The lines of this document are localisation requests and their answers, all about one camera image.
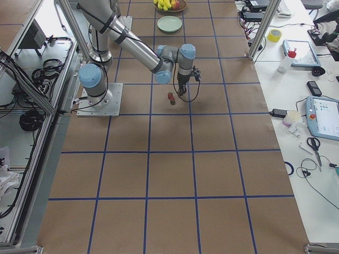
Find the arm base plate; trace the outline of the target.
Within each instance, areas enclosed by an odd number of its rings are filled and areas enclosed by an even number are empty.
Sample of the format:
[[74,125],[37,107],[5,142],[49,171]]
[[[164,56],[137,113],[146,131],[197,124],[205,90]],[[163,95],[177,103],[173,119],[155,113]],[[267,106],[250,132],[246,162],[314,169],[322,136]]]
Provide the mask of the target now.
[[118,20],[124,25],[126,26],[129,30],[131,30],[132,27],[132,20],[133,17],[132,16],[120,16],[118,18]]
[[114,116],[120,114],[121,98],[123,91],[123,83],[109,83],[108,91],[105,97],[94,98],[87,95],[83,88],[82,96],[87,99],[81,100],[79,103],[80,110],[77,110],[79,117],[102,117]]

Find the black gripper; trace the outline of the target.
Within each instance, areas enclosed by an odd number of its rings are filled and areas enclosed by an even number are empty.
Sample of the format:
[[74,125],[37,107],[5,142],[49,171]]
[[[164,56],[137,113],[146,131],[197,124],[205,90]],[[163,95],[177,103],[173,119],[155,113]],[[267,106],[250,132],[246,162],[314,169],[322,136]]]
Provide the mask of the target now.
[[189,82],[191,75],[177,74],[177,81],[179,85],[178,95],[182,96],[186,93],[186,84]]

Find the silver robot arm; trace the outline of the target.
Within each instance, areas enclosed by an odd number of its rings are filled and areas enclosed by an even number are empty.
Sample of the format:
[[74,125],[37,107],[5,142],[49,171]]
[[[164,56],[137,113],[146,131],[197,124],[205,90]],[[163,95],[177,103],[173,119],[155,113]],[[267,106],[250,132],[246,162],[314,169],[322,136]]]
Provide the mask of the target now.
[[92,43],[86,45],[89,63],[80,68],[78,76],[87,93],[88,105],[83,111],[99,112],[113,103],[114,93],[108,80],[112,62],[109,42],[125,49],[148,68],[159,84],[172,81],[172,72],[177,70],[178,95],[186,93],[191,77],[200,81],[200,71],[193,64],[195,46],[183,44],[179,48],[158,46],[154,51],[140,40],[122,21],[118,1],[76,1],[92,28]]

